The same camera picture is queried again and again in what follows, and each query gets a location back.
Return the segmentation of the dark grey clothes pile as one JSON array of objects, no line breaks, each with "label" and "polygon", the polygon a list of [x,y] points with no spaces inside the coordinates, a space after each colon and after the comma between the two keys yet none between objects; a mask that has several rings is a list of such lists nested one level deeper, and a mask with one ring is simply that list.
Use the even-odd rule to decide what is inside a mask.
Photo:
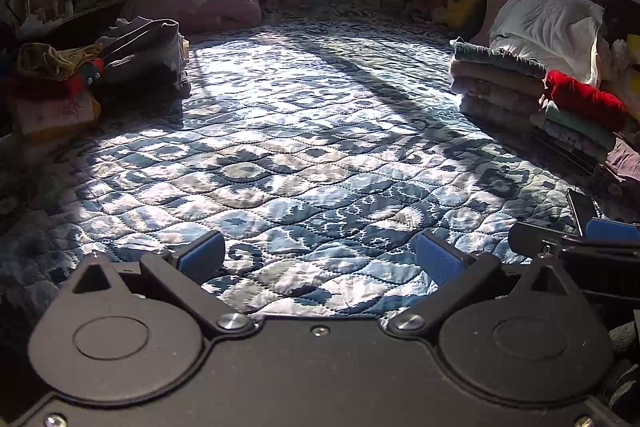
[{"label": "dark grey clothes pile", "polygon": [[179,23],[137,17],[113,27],[99,43],[104,69],[91,83],[93,98],[110,113],[187,98],[189,51]]}]

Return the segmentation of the black striped folded garment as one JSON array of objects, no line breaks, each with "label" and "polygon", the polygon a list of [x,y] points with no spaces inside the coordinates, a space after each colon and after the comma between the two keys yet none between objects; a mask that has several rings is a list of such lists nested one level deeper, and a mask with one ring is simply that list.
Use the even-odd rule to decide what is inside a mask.
[{"label": "black striped folded garment", "polygon": [[533,128],[532,138],[544,144],[544,146],[550,148],[550,150],[553,150],[556,155],[562,156],[576,168],[582,169],[585,173],[591,174],[597,168],[598,162],[594,158],[581,150],[577,150],[575,147],[552,138],[552,136],[548,135],[544,130]]}]

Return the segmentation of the purple cloth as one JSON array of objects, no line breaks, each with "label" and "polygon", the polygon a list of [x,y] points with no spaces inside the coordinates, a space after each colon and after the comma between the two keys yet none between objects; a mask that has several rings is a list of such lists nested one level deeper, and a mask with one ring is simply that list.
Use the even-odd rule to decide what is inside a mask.
[{"label": "purple cloth", "polygon": [[640,182],[640,156],[624,139],[617,138],[613,150],[608,152],[605,171],[618,182]]}]

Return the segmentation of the floral print folded garment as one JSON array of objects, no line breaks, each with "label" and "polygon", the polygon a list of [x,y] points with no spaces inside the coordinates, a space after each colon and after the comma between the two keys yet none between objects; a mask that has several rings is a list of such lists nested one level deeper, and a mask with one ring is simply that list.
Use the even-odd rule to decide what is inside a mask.
[{"label": "floral print folded garment", "polygon": [[597,161],[605,161],[615,146],[615,136],[611,132],[589,124],[582,118],[559,113],[561,121],[555,121],[542,112],[529,116],[530,123],[537,129],[558,141],[565,148],[579,150]]}]

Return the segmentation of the mint green folded garment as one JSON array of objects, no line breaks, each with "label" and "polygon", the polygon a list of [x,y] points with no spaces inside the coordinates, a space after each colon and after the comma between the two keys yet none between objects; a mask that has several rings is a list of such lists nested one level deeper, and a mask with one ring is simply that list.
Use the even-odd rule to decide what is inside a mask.
[{"label": "mint green folded garment", "polygon": [[560,109],[553,101],[544,104],[544,123],[542,129],[553,138],[574,145],[583,152],[613,150],[616,138],[611,130],[584,117]]}]

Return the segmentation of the grey folded bottom garment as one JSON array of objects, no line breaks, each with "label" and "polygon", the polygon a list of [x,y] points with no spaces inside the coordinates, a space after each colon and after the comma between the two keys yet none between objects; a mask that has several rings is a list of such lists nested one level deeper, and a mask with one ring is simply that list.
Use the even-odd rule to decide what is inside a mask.
[{"label": "grey folded bottom garment", "polygon": [[482,98],[463,95],[460,112],[472,119],[484,121],[486,124],[511,133],[529,133],[533,129],[526,115],[511,112],[509,109],[491,104]]}]

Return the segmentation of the red folded garment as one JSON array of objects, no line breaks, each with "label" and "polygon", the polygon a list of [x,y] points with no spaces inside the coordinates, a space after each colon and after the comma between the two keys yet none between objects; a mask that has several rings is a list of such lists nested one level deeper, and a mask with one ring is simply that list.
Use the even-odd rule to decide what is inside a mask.
[{"label": "red folded garment", "polygon": [[627,109],[617,96],[551,69],[544,77],[544,94],[559,109],[592,120],[613,132],[624,129]]}]

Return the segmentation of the lavender folded garment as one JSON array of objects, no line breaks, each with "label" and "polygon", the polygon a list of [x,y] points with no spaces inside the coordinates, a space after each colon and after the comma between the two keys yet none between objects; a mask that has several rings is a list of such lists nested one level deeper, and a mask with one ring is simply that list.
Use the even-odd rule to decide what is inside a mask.
[{"label": "lavender folded garment", "polygon": [[450,90],[454,94],[479,98],[492,105],[522,115],[533,114],[539,108],[536,98],[471,77],[454,77]]}]

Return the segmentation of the beige folded garment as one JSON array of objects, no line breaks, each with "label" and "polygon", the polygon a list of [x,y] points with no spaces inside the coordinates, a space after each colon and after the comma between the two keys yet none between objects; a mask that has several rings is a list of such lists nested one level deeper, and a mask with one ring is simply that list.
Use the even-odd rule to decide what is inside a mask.
[{"label": "beige folded garment", "polygon": [[544,93],[544,83],[541,79],[497,66],[452,61],[449,65],[449,72],[452,77],[469,77],[483,80],[495,86],[520,92],[533,98],[539,98]]}]

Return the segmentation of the blue white quilted bedspread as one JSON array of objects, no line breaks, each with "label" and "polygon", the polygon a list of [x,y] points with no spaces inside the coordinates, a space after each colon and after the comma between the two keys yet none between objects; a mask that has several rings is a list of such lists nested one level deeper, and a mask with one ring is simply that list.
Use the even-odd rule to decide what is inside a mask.
[{"label": "blue white quilted bedspread", "polygon": [[430,231],[515,260],[518,220],[573,226],[566,192],[634,221],[612,184],[461,114],[446,31],[276,15],[196,37],[184,100],[104,117],[1,171],[1,297],[37,320],[83,257],[134,261],[209,231],[208,291],[250,313],[381,315],[430,293]]}]

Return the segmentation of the grey-green folded towel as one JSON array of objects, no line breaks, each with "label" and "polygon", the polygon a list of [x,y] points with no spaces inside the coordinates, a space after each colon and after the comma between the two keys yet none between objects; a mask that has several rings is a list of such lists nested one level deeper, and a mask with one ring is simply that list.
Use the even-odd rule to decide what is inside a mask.
[{"label": "grey-green folded towel", "polygon": [[449,44],[454,51],[454,59],[459,62],[496,66],[537,79],[544,79],[546,75],[544,65],[506,50],[492,50],[466,42],[460,37],[450,40]]}]

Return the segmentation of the white pillow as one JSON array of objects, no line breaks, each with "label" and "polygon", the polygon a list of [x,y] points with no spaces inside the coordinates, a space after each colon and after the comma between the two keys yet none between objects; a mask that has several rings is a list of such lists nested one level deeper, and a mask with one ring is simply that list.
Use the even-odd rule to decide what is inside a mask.
[{"label": "white pillow", "polygon": [[508,0],[489,31],[489,47],[600,86],[597,55],[604,9],[589,0]]}]

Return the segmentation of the pink printed box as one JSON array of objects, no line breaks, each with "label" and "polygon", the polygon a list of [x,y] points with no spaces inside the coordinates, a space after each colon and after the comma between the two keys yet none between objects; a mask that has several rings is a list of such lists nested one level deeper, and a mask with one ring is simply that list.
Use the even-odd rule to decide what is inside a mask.
[{"label": "pink printed box", "polygon": [[35,135],[96,121],[101,114],[101,106],[89,92],[81,92],[71,98],[57,100],[17,100],[15,113],[17,128],[22,135]]}]

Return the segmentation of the red plush toy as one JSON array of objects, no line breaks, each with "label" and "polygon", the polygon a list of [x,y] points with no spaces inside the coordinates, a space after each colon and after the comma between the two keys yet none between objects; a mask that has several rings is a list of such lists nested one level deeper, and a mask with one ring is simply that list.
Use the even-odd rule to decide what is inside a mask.
[{"label": "red plush toy", "polygon": [[96,83],[103,75],[104,62],[102,58],[90,58],[80,64],[75,72],[64,81],[64,87],[69,96],[78,95]]}]

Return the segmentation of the yellow plush toy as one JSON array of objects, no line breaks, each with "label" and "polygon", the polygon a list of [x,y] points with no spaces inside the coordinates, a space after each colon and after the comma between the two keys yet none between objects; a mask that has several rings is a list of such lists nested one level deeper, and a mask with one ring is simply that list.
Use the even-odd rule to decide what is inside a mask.
[{"label": "yellow plush toy", "polygon": [[486,0],[433,0],[432,21],[451,29],[461,29],[485,3]]}]

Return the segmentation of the olive yellow cloth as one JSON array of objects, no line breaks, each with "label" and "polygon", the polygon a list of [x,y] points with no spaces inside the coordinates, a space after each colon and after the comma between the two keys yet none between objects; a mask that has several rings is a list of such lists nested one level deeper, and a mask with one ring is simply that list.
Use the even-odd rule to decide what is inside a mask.
[{"label": "olive yellow cloth", "polygon": [[59,51],[47,43],[30,42],[22,45],[16,68],[23,76],[64,81],[85,62],[100,55],[102,44]]}]

